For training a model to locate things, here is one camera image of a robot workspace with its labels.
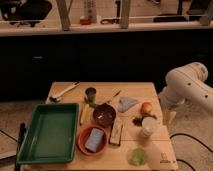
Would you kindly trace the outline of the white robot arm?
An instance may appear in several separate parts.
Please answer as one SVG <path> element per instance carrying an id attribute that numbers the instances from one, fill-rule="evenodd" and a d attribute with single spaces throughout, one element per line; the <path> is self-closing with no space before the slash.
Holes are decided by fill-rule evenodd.
<path id="1" fill-rule="evenodd" d="M 174 68 L 166 74 L 166 86 L 158 95 L 164 125 L 172 122 L 176 116 L 174 108 L 185 100 L 192 101 L 213 115 L 213 88 L 205 84 L 207 78 L 207 67 L 200 62 Z"/>

